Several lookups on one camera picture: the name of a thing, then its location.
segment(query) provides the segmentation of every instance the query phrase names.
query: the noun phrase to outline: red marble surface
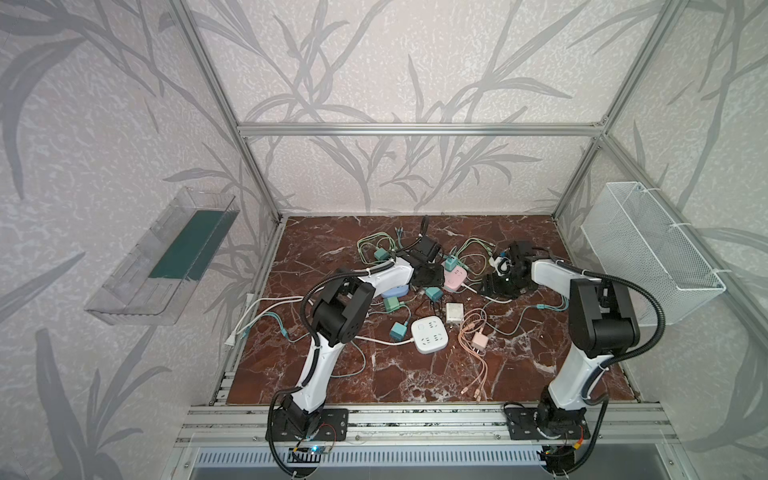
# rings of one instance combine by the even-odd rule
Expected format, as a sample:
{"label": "red marble surface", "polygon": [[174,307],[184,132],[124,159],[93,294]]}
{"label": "red marble surface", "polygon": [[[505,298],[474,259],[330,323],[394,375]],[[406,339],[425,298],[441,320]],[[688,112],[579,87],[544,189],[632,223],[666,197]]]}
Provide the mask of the red marble surface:
{"label": "red marble surface", "polygon": [[[360,268],[356,241],[378,231],[395,236],[395,227],[404,227],[403,243],[414,238],[421,217],[291,217],[280,242],[272,267],[266,296],[303,295],[326,274],[341,266]],[[432,217],[429,236],[436,238],[444,251],[461,246],[467,237],[479,237],[506,246],[509,240],[532,240],[540,247],[550,247],[565,257],[565,248],[554,222],[545,216],[513,217]],[[473,245],[466,253],[481,253]],[[479,270],[482,259],[473,257],[469,266]],[[413,292],[404,300],[414,297]],[[466,291],[454,294],[464,303],[465,311],[487,303]],[[409,305],[416,308],[424,298],[419,292]],[[511,332],[526,305],[546,303],[559,305],[561,297],[540,287],[508,304],[488,306],[489,322],[504,332]],[[298,304],[278,306],[291,339],[305,333],[298,319]],[[432,315],[429,302],[414,319]],[[360,335],[391,341],[389,329],[395,321],[403,323],[405,309],[389,315],[371,315]],[[567,328],[568,313],[528,309],[520,328],[513,336],[502,336],[486,327],[490,337],[485,360],[488,381],[485,400],[518,402],[535,401],[562,366],[570,348]],[[458,344],[457,327],[448,327],[449,344],[436,353],[422,355],[415,346],[384,346],[357,340],[367,358],[365,369],[356,376],[331,379],[328,403],[341,402],[468,402],[475,387],[460,392],[478,374],[479,362]],[[276,320],[264,317],[251,329],[242,360],[230,390],[231,404],[269,403],[278,389],[296,384],[310,347],[310,338],[296,343],[280,334]],[[336,364],[335,374],[356,372],[362,367],[362,356],[347,346]],[[599,395],[607,388],[612,399],[632,400],[634,394],[624,374],[616,366],[606,373],[595,388]]]}

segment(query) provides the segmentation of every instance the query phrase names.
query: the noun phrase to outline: wire mesh basket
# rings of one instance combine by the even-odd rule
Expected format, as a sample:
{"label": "wire mesh basket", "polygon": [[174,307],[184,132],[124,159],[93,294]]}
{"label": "wire mesh basket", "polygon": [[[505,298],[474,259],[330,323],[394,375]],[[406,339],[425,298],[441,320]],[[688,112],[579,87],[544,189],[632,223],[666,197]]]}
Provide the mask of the wire mesh basket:
{"label": "wire mesh basket", "polygon": [[[581,229],[605,273],[651,292],[667,324],[725,291],[717,272],[643,184],[605,184]],[[656,314],[642,296],[633,292],[633,303],[640,325],[656,325]]]}

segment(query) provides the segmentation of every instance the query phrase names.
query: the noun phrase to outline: red wire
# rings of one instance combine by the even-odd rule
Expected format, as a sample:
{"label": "red wire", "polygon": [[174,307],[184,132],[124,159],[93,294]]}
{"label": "red wire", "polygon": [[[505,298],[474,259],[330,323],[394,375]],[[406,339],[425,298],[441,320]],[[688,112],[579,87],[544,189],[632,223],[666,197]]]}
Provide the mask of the red wire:
{"label": "red wire", "polygon": [[331,448],[328,449],[328,451],[330,452],[331,450],[333,450],[333,447],[336,446],[336,429],[334,429],[333,425],[331,425],[330,423],[321,423],[320,426],[317,427],[317,429],[320,430],[322,427],[326,427],[326,426],[330,427],[331,430],[333,430],[333,443],[331,444]]}

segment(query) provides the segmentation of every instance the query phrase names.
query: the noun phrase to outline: white charger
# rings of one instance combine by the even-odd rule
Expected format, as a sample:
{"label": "white charger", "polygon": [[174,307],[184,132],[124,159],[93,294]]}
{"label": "white charger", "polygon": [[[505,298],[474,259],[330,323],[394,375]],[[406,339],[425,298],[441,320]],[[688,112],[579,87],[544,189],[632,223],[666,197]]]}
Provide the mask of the white charger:
{"label": "white charger", "polygon": [[448,332],[438,316],[426,316],[411,323],[411,337],[420,353],[432,353],[448,346]]}
{"label": "white charger", "polygon": [[449,325],[461,325],[464,321],[463,303],[445,304],[445,323]]}

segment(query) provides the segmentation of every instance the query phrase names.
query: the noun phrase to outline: green mat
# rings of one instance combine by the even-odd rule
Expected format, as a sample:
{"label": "green mat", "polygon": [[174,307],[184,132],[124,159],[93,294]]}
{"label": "green mat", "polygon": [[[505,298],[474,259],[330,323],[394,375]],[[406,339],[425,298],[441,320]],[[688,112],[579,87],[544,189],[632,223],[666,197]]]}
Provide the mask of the green mat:
{"label": "green mat", "polygon": [[239,212],[198,210],[149,274],[199,281]]}

